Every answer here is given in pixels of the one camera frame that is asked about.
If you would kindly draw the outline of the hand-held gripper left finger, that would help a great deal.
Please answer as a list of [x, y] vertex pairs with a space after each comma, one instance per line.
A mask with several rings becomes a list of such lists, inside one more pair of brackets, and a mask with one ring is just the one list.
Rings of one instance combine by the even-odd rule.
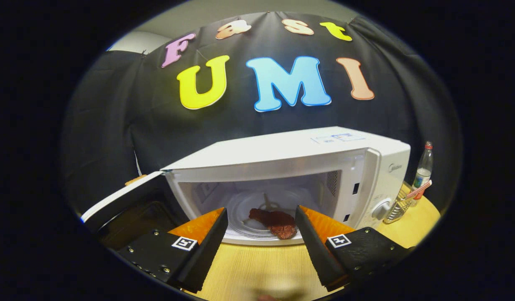
[[197, 293], [202, 290], [227, 227], [227, 209], [221, 207], [170, 231], [152, 229], [117, 253], [147, 276]]

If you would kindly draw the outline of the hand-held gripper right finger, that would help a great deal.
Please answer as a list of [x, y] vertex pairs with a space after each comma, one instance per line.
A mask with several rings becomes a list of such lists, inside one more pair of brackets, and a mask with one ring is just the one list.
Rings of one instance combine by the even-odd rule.
[[295, 222], [319, 281], [328, 291], [371, 280], [413, 250], [372, 227], [355, 230], [301, 205], [296, 208]]

